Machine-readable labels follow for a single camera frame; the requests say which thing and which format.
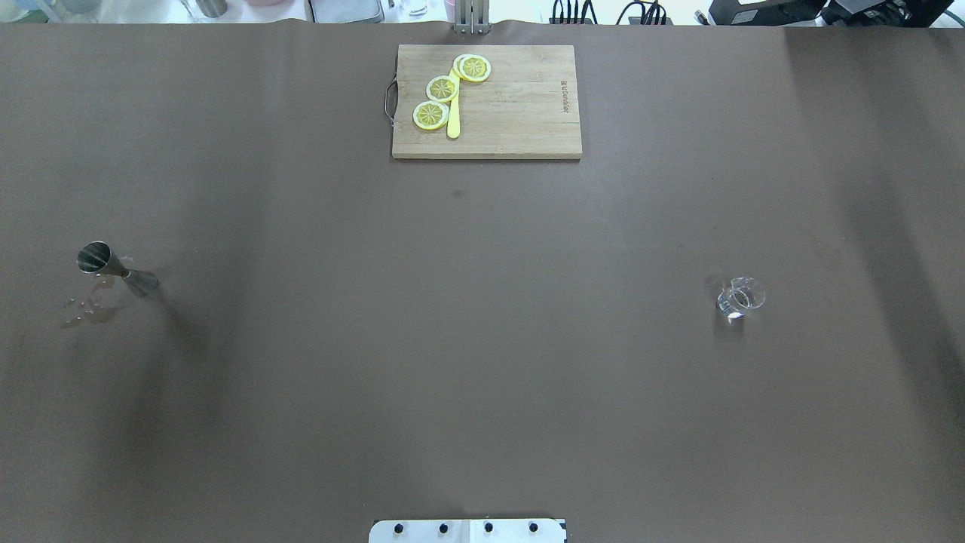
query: cutting board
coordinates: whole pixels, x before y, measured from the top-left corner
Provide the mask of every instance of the cutting board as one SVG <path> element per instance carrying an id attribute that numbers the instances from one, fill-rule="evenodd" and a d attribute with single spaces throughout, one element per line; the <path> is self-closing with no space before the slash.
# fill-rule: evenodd
<path id="1" fill-rule="evenodd" d="M 463 53 L 487 58 L 482 83 L 462 81 L 462 134 L 416 127 L 412 111 L 426 85 L 448 75 Z M 400 45 L 399 106 L 393 127 L 395 158 L 579 159 L 583 155 L 576 61 L 572 45 Z"/>

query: yellow knife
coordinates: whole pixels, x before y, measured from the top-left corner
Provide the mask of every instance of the yellow knife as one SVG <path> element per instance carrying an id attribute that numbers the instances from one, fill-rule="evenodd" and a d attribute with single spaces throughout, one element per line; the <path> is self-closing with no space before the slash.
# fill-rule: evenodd
<path id="1" fill-rule="evenodd" d="M 462 78 L 455 72 L 455 68 L 449 71 L 449 77 L 455 79 L 455 96 L 449 102 L 449 123 L 446 125 L 446 135 L 456 139 L 462 132 L 462 126 L 459 125 L 459 82 Z"/>

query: gray tabletop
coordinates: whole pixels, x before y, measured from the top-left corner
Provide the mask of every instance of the gray tabletop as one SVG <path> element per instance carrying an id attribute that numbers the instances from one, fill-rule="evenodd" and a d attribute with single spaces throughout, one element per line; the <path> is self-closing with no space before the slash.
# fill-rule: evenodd
<path id="1" fill-rule="evenodd" d="M 28 26 L 0 538 L 962 540 L 965 33 L 499 24 L 575 45 L 584 158 L 483 163 L 389 155 L 443 23 Z M 80 273 L 97 239 L 160 290 Z"/>

